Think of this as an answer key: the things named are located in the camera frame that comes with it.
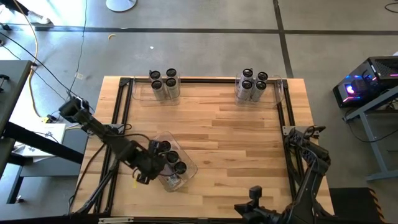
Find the transparent container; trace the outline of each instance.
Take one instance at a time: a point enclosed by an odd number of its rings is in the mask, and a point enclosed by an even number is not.
[[[181,149],[180,145],[170,132],[164,132],[156,136],[154,139],[160,142],[168,141],[171,145],[170,151],[178,153],[178,161],[167,161],[165,169],[157,177],[166,191],[176,191],[197,173],[198,167],[192,162],[187,153]],[[187,165],[187,169],[183,174],[176,174],[174,167],[178,162],[184,162]]]
[[[278,103],[280,103],[284,99],[284,87],[282,84],[282,78],[278,75],[269,76],[265,81],[267,84],[267,88],[264,90],[264,93],[261,95],[259,100],[252,100],[249,96],[246,99],[242,99],[238,96],[239,92],[239,80],[241,78],[241,74],[237,74],[235,76],[235,105],[237,106],[247,106],[254,108],[275,108]],[[253,88],[256,84],[256,81],[252,80]]]
[[[159,97],[159,92],[152,89],[149,77],[134,77],[132,83],[132,97],[140,101],[141,106],[173,106],[180,103],[180,88],[181,80],[180,75],[174,77],[177,81],[176,88],[171,93],[169,88],[166,87],[168,77],[162,76],[162,89],[164,97]]]

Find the black desk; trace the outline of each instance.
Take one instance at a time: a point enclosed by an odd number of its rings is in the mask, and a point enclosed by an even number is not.
[[[28,60],[0,60],[0,74],[10,78],[3,83],[4,91],[0,93],[0,176],[8,162],[20,165],[7,203],[15,203],[24,177],[78,175],[87,142],[87,134],[80,130],[67,131],[59,144],[9,122],[31,65]],[[55,157],[32,163],[31,158],[12,153],[15,141]]]

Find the wooden tabletop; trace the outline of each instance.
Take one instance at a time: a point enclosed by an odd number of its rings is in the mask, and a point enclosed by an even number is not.
[[[111,122],[119,79],[104,78],[95,114],[102,123]],[[296,125],[313,125],[304,80],[288,79],[288,83]],[[239,218],[233,205],[248,202],[248,189],[255,185],[262,186],[261,205],[270,210],[282,212],[292,201],[277,110],[236,106],[231,84],[184,83],[177,106],[146,106],[132,100],[127,123],[132,125],[127,133],[150,138],[171,132],[198,172],[169,193],[158,180],[134,184],[132,170],[121,164],[112,216]],[[98,139],[89,140],[81,170],[100,146]],[[80,208],[98,185],[103,159],[104,151],[88,169],[73,210]],[[317,200],[333,213],[326,178]]]

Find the black lid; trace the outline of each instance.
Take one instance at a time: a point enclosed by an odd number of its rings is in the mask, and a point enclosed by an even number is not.
[[[160,78],[160,72],[153,71],[153,72],[150,73],[149,76],[150,76],[151,79],[158,79],[158,78]]]
[[[259,77],[259,79],[260,79],[261,81],[266,81],[266,80],[268,79],[268,75],[267,75],[267,73],[265,73],[265,72],[260,72],[260,73],[257,75],[257,77]]]
[[[251,84],[250,81],[243,81],[242,82],[242,87],[248,90],[248,89],[250,89],[252,87],[252,84]]]
[[[185,173],[185,171],[187,171],[187,165],[184,162],[180,161],[174,165],[174,171],[177,174],[183,174]]]
[[[173,86],[175,86],[176,83],[177,83],[177,81],[175,81],[174,78],[168,78],[168,79],[166,80],[166,85],[167,85],[168,87],[173,87]]]
[[[176,74],[177,74],[177,71],[174,68],[170,68],[166,72],[166,75],[168,77],[174,77]]]
[[[253,76],[253,71],[251,69],[247,68],[247,69],[243,70],[242,74],[245,77],[252,77]]]
[[[174,163],[178,160],[178,153],[176,151],[170,151],[166,154],[166,159],[169,163]]]
[[[258,81],[256,83],[256,87],[259,90],[265,90],[267,88],[267,84],[265,82],[263,82],[263,81]]]
[[[159,147],[161,152],[169,152],[172,145],[168,141],[162,141]]]
[[[154,81],[154,82],[152,82],[151,87],[154,90],[158,90],[158,89],[162,88],[162,82],[161,81]]]

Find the concrete floor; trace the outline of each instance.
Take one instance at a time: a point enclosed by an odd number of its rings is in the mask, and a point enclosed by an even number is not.
[[[378,172],[370,145],[352,137],[341,120],[345,110],[337,107],[331,89],[369,56],[392,55],[398,51],[398,32],[393,35],[287,34],[280,42],[272,0],[139,0],[128,12],[109,11],[104,1],[88,1],[87,26],[107,28],[184,28],[219,29],[217,33],[184,32],[87,32],[79,73],[73,91],[86,98],[93,107],[98,101],[105,75],[142,75],[149,69],[174,67],[183,76],[233,77],[244,67],[265,70],[271,75],[287,77],[291,66],[294,78],[304,78],[314,121],[325,125],[320,145],[330,151],[332,166],[327,173],[330,187],[371,187],[378,196],[384,216],[398,222],[398,178],[366,182],[365,177]],[[84,1],[20,1],[29,9],[45,14],[55,26],[84,23]],[[384,9],[388,0],[279,0],[284,29],[288,30],[366,30],[398,31],[398,14]],[[17,13],[3,11],[0,22],[25,23]],[[239,29],[231,32],[223,29]],[[252,29],[250,33],[242,29]],[[29,51],[34,41],[29,29],[5,32]],[[37,32],[39,59],[66,85],[76,71],[81,32]],[[287,46],[290,65],[285,64],[282,49]],[[23,59],[30,57],[12,42],[6,47]],[[0,47],[0,59],[14,57]],[[42,67],[37,70],[61,95],[63,89]],[[42,116],[57,110],[63,102],[43,82],[33,77],[33,92]],[[29,99],[26,90],[21,98]],[[360,124],[353,125],[357,135],[365,137]],[[392,123],[386,129],[395,128]],[[393,143],[383,142],[383,148]],[[398,157],[387,153],[390,167],[397,167]],[[0,181],[0,219],[63,215],[76,177],[29,178],[21,195],[27,203],[5,205],[17,167],[9,165]]]

